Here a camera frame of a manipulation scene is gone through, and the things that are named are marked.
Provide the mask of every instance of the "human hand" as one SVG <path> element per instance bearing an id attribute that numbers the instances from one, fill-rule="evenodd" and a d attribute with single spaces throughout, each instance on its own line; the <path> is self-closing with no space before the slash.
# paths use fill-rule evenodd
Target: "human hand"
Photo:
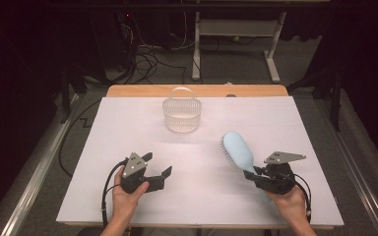
<path id="1" fill-rule="evenodd" d="M 144 182 L 132 194 L 127 194 L 120 186 L 121 175 L 124 171 L 122 166 L 115 174 L 114 185 L 112 189 L 112 218 L 101 235 L 120 235 L 131 221 L 137 208 L 138 200 L 146 193 L 149 188 L 149 182 Z"/>
<path id="2" fill-rule="evenodd" d="M 279 214 L 296 235 L 316 235 L 306 219 L 305 196 L 297 186 L 284 195 L 265 192 L 273 200 Z"/>

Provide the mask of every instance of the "wire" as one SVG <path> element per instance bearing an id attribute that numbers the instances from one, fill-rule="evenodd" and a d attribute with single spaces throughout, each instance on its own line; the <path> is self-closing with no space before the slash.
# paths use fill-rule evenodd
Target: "wire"
<path id="1" fill-rule="evenodd" d="M 290 182 L 295 184 L 297 187 L 299 187 L 299 189 L 302 191 L 303 195 L 305 196 L 306 219 L 308 220 L 308 222 L 311 222 L 311 213 L 312 213 L 312 210 L 311 210 L 311 190 L 309 189 L 309 186 L 306 183 L 306 181 L 302 177 L 295 175 L 295 176 L 298 176 L 306 184 L 306 186 L 308 186 L 309 197 L 308 197 L 308 194 L 306 193 L 305 189 L 302 187 L 302 185 L 299 184 L 296 180 L 290 178 L 289 176 L 287 176 L 285 174 L 282 174 L 281 172 L 277 172 L 276 174 L 284 177 L 287 180 L 289 180 Z"/>
<path id="2" fill-rule="evenodd" d="M 148 46 L 144 41 L 143 41 L 143 37 L 141 36 L 142 32 L 140 31 L 140 28 L 137 24 L 137 21 L 136 19 L 134 18 L 134 14 L 131 14 L 131 18 L 133 19 L 133 22 L 134 22 L 134 25 L 136 26 L 136 29 L 137 29 L 137 33 L 138 33 L 138 36 L 140 37 L 140 41 L 143 43 L 143 45 L 145 46 Z"/>
<path id="3" fill-rule="evenodd" d="M 130 38 L 130 45 L 132 45 L 133 41 L 134 41 L 134 34 L 133 34 L 133 31 L 131 30 L 131 28 L 122 23 L 121 24 L 121 33 L 123 33 L 123 37 L 124 38 L 127 38 L 127 36 L 129 36 L 129 38 Z"/>
<path id="4" fill-rule="evenodd" d="M 127 77 L 127 80 L 123 83 L 123 85 L 130 84 L 131 80 L 134 77 L 135 72 L 137 71 L 137 63 L 136 63 L 136 53 L 134 52 L 134 56 L 131 58 L 131 65 L 133 67 L 133 73 L 129 77 Z"/>
<path id="5" fill-rule="evenodd" d="M 119 166 L 125 165 L 127 162 L 128 162 L 128 158 L 125 158 L 123 161 L 121 161 L 118 164 L 116 164 L 112 168 L 112 170 L 109 172 L 108 178 L 106 179 L 105 186 L 103 188 L 102 203 L 101 203 L 101 209 L 100 209 L 102 211 L 103 227 L 106 227 L 106 225 L 108 225 L 108 217 L 106 215 L 106 194 L 108 193 L 109 190 L 111 190 L 113 187 L 115 187 L 115 186 L 113 186 L 113 187 L 111 187 L 111 188 L 108 189 L 108 185 L 109 185 L 110 179 L 111 179 L 113 173 L 115 172 L 115 170 Z"/>
<path id="6" fill-rule="evenodd" d="M 187 37 L 187 33 L 188 33 L 188 24 L 187 24 L 187 20 L 186 20 L 186 12 L 183 12 L 183 18 L 185 20 L 185 37 L 183 38 L 183 42 L 180 45 L 180 47 L 172 48 L 174 50 L 178 50 L 178 49 L 184 48 L 184 46 L 185 46 L 186 37 Z"/>
<path id="7" fill-rule="evenodd" d="M 182 69 L 183 70 L 182 84 L 184 84 L 184 77 L 185 77 L 185 73 L 186 73 L 186 67 L 185 66 L 174 66 L 174 65 L 169 65 L 169 64 L 166 64 L 166 63 L 160 61 L 156 56 L 156 47 L 154 47 L 154 46 L 140 45 L 139 48 L 147 48 L 149 50 L 147 52 L 141 52 L 141 53 L 136 54 L 137 57 L 142 57 L 142 58 L 145 59 L 145 60 L 138 61 L 136 64 L 147 62 L 147 63 L 149 63 L 150 67 L 149 68 L 137 67 L 137 72 L 142 76 L 142 78 L 137 80 L 133 84 L 136 84 L 136 83 L 138 83 L 142 80 L 146 80 L 151 84 L 151 82 L 148 80 L 148 78 L 151 77 L 157 71 L 158 65 L 162 65 L 162 66 L 166 66 L 166 67 L 170 67 L 170 68 Z"/>
<path id="8" fill-rule="evenodd" d="M 72 130 L 72 127 L 76 124 L 76 122 L 82 117 L 82 115 L 87 112 L 89 109 L 91 109 L 94 105 L 98 104 L 101 102 L 101 99 L 92 103 L 90 106 L 88 106 L 85 110 L 83 110 L 79 115 L 78 117 L 72 122 L 72 124 L 69 126 L 69 128 L 67 129 L 66 131 L 66 134 L 64 135 L 63 137 L 63 140 L 61 141 L 61 144 L 60 144 L 60 149 L 59 149 L 59 152 L 58 152 L 58 162 L 59 162 L 59 165 L 61 167 L 61 169 L 63 170 L 63 172 L 68 175 L 70 178 L 73 177 L 73 174 L 71 174 L 67 169 L 66 167 L 64 167 L 63 165 L 63 162 L 62 162 L 62 156 L 61 156 L 61 152 L 63 150 L 63 147 L 64 147 L 64 144 L 66 143 L 66 139 L 67 137 L 69 136 L 70 134 L 70 131 Z"/>
<path id="9" fill-rule="evenodd" d="M 213 50 L 210 50 L 210 49 L 205 49 L 205 48 L 200 48 L 200 50 L 202 51 L 207 51 L 207 52 L 218 52 L 220 50 L 220 47 L 221 47 L 221 43 L 220 43 L 220 40 L 217 38 L 217 37 L 207 37 L 207 38 L 212 38 L 214 39 L 216 42 L 217 42 L 217 48 L 213 49 Z"/>
<path id="10" fill-rule="evenodd" d="M 235 44 L 243 44 L 243 45 L 251 44 L 252 42 L 257 40 L 258 38 L 260 38 L 259 36 L 255 36 L 247 42 L 241 42 L 241 41 L 234 41 L 233 37 L 230 37 L 230 36 L 212 36 L 212 37 L 216 37 L 218 40 L 223 40 L 223 41 L 232 42 L 232 43 L 235 43 Z"/>
<path id="11" fill-rule="evenodd" d="M 170 49 L 171 49 L 171 50 L 186 49 L 186 48 L 189 48 L 189 47 L 191 47 L 191 46 L 193 46 L 193 45 L 195 45 L 195 41 L 193 41 L 193 42 L 191 42 L 190 44 L 188 44 L 188 45 L 186 45 L 186 46 L 183 46 L 183 47 L 177 47 L 177 48 L 172 47 L 172 48 L 170 48 Z"/>
<path id="12" fill-rule="evenodd" d="M 120 81 L 120 80 L 123 80 L 123 79 L 126 79 L 126 78 L 129 78 L 129 77 L 132 77 L 133 74 L 134 74 L 134 70 L 135 68 L 133 67 L 132 63 L 129 65 L 129 67 L 127 67 L 127 70 L 124 72 L 124 74 L 116 77 L 115 79 L 112 79 L 112 80 L 109 80 L 107 77 L 99 77 L 97 75 L 95 75 L 94 73 L 92 73 L 91 71 L 83 68 L 82 66 L 80 65 L 73 65 L 76 69 L 78 70 L 81 70 L 83 72 L 85 72 L 87 75 L 91 76 L 92 78 L 96 79 L 97 81 L 100 81 L 103 85 L 106 85 L 106 86 L 113 86 L 113 85 L 118 85 L 116 82 L 117 81 Z"/>

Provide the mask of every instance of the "wrist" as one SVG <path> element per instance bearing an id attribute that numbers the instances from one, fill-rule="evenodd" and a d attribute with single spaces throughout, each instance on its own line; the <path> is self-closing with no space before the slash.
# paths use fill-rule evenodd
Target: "wrist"
<path id="1" fill-rule="evenodd" d="M 315 236 L 317 235 L 306 219 L 292 220 L 288 223 L 293 232 L 298 236 Z"/>
<path id="2" fill-rule="evenodd" d="M 122 235 L 128 227 L 128 222 L 122 218 L 114 218 L 109 221 L 106 228 L 103 230 L 102 236 Z"/>

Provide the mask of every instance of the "table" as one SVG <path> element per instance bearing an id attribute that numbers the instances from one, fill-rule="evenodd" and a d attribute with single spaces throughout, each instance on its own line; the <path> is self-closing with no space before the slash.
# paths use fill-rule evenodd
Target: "table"
<path id="1" fill-rule="evenodd" d="M 306 154 L 305 160 L 291 167 L 313 190 L 312 226 L 328 229 L 344 225 L 294 101 L 284 87 L 186 86 L 202 101 L 203 110 L 198 130 L 185 135 L 168 131 L 162 117 L 161 103 L 175 87 L 109 89 L 57 221 L 101 225 L 100 200 L 107 174 L 134 151 L 154 154 L 146 176 L 159 175 L 169 165 L 173 170 L 164 190 L 141 198 L 131 226 L 286 228 L 271 200 L 233 169 L 221 153 L 220 135 L 237 128 L 255 154 L 257 166 L 263 166 L 263 159 L 274 150 Z M 225 97 L 228 94 L 238 97 Z M 108 215 L 110 207 L 107 198 Z"/>

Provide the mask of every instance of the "black cable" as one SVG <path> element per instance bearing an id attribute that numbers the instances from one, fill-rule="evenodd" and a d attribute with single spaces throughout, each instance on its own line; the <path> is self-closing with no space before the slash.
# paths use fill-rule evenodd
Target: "black cable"
<path id="1" fill-rule="evenodd" d="M 140 78 L 140 79 L 138 79 L 137 81 L 133 82 L 133 83 L 132 83 L 133 85 L 139 83 L 140 81 L 147 81 L 147 82 L 149 82 L 150 84 L 153 84 L 151 81 L 148 80 L 148 78 L 149 78 L 150 76 L 152 76 L 152 75 L 156 72 L 156 70 L 157 70 L 156 63 L 155 63 L 155 65 L 153 66 L 153 65 L 152 65 L 152 62 L 153 62 L 153 61 L 149 60 L 146 56 L 142 56 L 142 57 L 146 58 L 146 61 L 149 63 L 150 68 L 149 68 L 149 69 L 144 69 L 144 70 L 146 70 L 146 74 L 145 74 L 145 75 L 143 75 L 143 74 L 141 74 L 141 73 L 139 72 L 139 74 L 142 75 L 142 78 Z M 149 75 L 149 72 L 152 70 L 152 68 L 154 68 L 155 70 Z"/>
<path id="2" fill-rule="evenodd" d="M 220 50 L 221 43 L 220 43 L 220 40 L 217 37 L 214 37 L 214 36 L 203 36 L 203 37 L 204 38 L 212 38 L 212 39 L 214 39 L 217 42 L 217 48 L 211 50 L 211 49 L 201 48 L 201 46 L 199 46 L 199 50 L 207 51 L 207 52 L 218 52 Z"/>
<path id="3" fill-rule="evenodd" d="M 212 37 L 215 37 L 218 40 L 223 40 L 223 41 L 232 42 L 232 43 L 235 43 L 235 44 L 242 44 L 242 45 L 248 45 L 248 44 L 254 42 L 255 40 L 257 40 L 258 38 L 260 38 L 259 36 L 255 36 L 255 37 L 252 37 L 247 42 L 240 42 L 240 41 L 234 41 L 233 37 L 230 37 L 230 36 L 212 36 Z"/>
<path id="4" fill-rule="evenodd" d="M 135 54 L 135 53 L 134 53 L 134 56 L 131 58 L 131 64 L 132 64 L 133 67 L 134 67 L 134 72 L 133 72 L 133 74 L 132 74 L 131 76 L 129 76 L 129 77 L 127 78 L 127 80 L 124 82 L 123 85 L 129 85 L 130 82 L 131 82 L 131 80 L 132 80 L 133 77 L 134 77 L 134 73 L 135 73 L 135 71 L 137 71 L 137 63 L 136 63 L 136 54 Z"/>
<path id="5" fill-rule="evenodd" d="M 112 170 L 109 172 L 109 175 L 108 175 L 108 178 L 106 179 L 106 182 L 105 182 L 105 187 L 103 188 L 103 193 L 102 193 L 102 203 L 101 203 L 101 208 L 100 210 L 102 211 L 102 221 L 103 221 L 103 227 L 106 227 L 106 225 L 108 225 L 108 217 L 106 215 L 106 194 L 108 193 L 109 190 L 111 190 L 112 188 L 115 187 L 112 186 L 111 188 L 108 189 L 108 185 L 109 185 L 109 181 L 110 181 L 110 178 L 112 177 L 113 173 L 115 172 L 115 170 L 121 166 L 121 165 L 125 165 L 126 163 L 128 162 L 128 158 L 125 158 L 123 161 L 119 162 L 118 164 L 116 164 Z"/>
<path id="6" fill-rule="evenodd" d="M 127 70 L 122 75 L 118 76 L 115 79 L 112 79 L 112 81 L 113 82 L 119 82 L 119 81 L 122 81 L 124 79 L 130 78 L 134 75 L 135 70 L 136 70 L 136 67 L 135 67 L 134 63 L 130 63 L 130 66 L 127 67 Z"/>
<path id="7" fill-rule="evenodd" d="M 306 193 L 305 189 L 302 187 L 301 184 L 299 184 L 296 180 L 288 177 L 287 175 L 285 174 L 282 174 L 281 172 L 277 172 L 276 173 L 277 175 L 279 176 L 282 176 L 284 177 L 285 179 L 289 180 L 290 182 L 294 183 L 297 187 L 299 187 L 299 189 L 302 191 L 304 197 L 305 197 L 305 203 L 306 203 L 306 219 L 308 220 L 308 222 L 311 222 L 311 213 L 312 213 L 312 209 L 311 209 L 311 192 L 310 192 L 310 189 L 309 189 L 309 186 L 308 184 L 306 183 L 306 181 L 299 177 L 305 184 L 306 186 L 308 186 L 308 190 L 309 190 L 309 197 L 308 197 L 308 194 Z"/>
<path id="8" fill-rule="evenodd" d="M 96 102 L 94 102 L 94 103 L 92 103 L 90 106 L 88 106 L 85 110 L 83 110 L 83 111 L 78 115 L 78 117 L 72 122 L 72 124 L 71 124 L 71 125 L 69 126 L 69 128 L 67 129 L 66 134 L 64 135 L 63 140 L 61 141 L 60 149 L 59 149 L 59 152 L 58 152 L 58 162 L 59 162 L 59 165 L 60 165 L 61 169 L 63 170 L 63 172 L 64 172 L 66 175 L 68 175 L 70 178 L 73 177 L 73 174 L 71 174 L 71 173 L 70 173 L 70 172 L 64 167 L 63 162 L 62 162 L 62 158 L 61 158 L 61 152 L 62 152 L 62 150 L 63 150 L 64 144 L 65 144 L 65 142 L 66 142 L 67 137 L 68 137 L 69 134 L 70 134 L 70 131 L 71 131 L 72 127 L 76 124 L 76 122 L 82 117 L 82 115 L 83 115 L 85 112 L 87 112 L 89 109 L 91 109 L 94 105 L 98 104 L 100 101 L 101 101 L 101 99 L 98 100 L 98 101 L 96 101 Z"/>
<path id="9" fill-rule="evenodd" d="M 158 60 L 158 58 L 156 57 L 156 53 L 155 53 L 155 50 L 153 49 L 153 57 L 156 58 L 157 62 L 163 66 L 166 66 L 166 67 L 170 67 L 170 68 L 177 68 L 177 69 L 183 69 L 183 74 L 182 74 L 182 84 L 184 85 L 184 80 L 185 80 L 185 73 L 186 73 L 186 67 L 185 66 L 172 66 L 172 65 L 168 65 L 168 64 L 165 64 L 164 62 L 161 62 L 160 60 Z"/>
<path id="10" fill-rule="evenodd" d="M 303 183 L 305 183 L 306 187 L 308 188 L 308 193 L 309 193 L 309 202 L 311 203 L 312 202 L 312 196 L 311 196 L 311 188 L 309 188 L 309 185 L 308 183 L 306 183 L 306 181 L 300 177 L 299 175 L 297 174 L 294 174 L 296 177 L 298 177 L 299 179 L 301 179 L 303 181 Z"/>
<path id="11" fill-rule="evenodd" d="M 157 70 L 157 65 L 158 65 L 158 62 L 157 61 L 153 61 L 153 60 L 150 60 L 148 57 L 147 57 L 147 55 L 149 55 L 149 56 L 151 56 L 150 54 L 136 54 L 137 56 L 140 56 L 140 57 L 143 57 L 143 58 L 145 58 L 146 60 L 141 60 L 141 61 L 138 61 L 136 64 L 138 65 L 138 64 L 141 64 L 141 63 L 143 63 L 143 62 L 147 62 L 149 65 L 150 65 L 150 67 L 148 68 L 148 69 L 146 69 L 146 68 L 139 68 L 138 66 L 137 66 L 137 72 L 141 75 L 141 76 L 143 76 L 144 78 L 149 78 L 149 77 L 151 77 L 155 72 L 156 72 L 156 70 Z M 150 75 L 148 75 L 148 73 L 152 70 L 152 69 L 155 69 Z M 146 74 L 145 75 L 143 75 L 140 71 L 146 71 Z"/>
<path id="12" fill-rule="evenodd" d="M 110 81 L 108 78 L 101 78 L 101 77 L 95 75 L 94 73 L 92 73 L 91 71 L 87 70 L 86 68 L 83 68 L 80 65 L 74 64 L 73 67 L 75 67 L 76 69 L 78 69 L 78 70 L 84 72 L 85 74 L 93 77 L 95 80 L 100 81 L 101 83 L 103 83 L 103 84 L 105 84 L 107 86 L 113 86 L 113 85 L 115 85 L 115 83 L 112 82 L 112 81 Z"/>

